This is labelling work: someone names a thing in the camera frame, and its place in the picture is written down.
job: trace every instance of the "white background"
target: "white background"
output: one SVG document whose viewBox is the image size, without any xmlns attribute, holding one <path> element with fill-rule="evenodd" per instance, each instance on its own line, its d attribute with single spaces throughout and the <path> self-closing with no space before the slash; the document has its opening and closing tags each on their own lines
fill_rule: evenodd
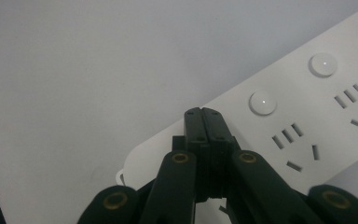
<svg viewBox="0 0 358 224">
<path fill-rule="evenodd" d="M 74 223 L 127 154 L 358 0 L 0 0 L 0 204 Z"/>
</svg>

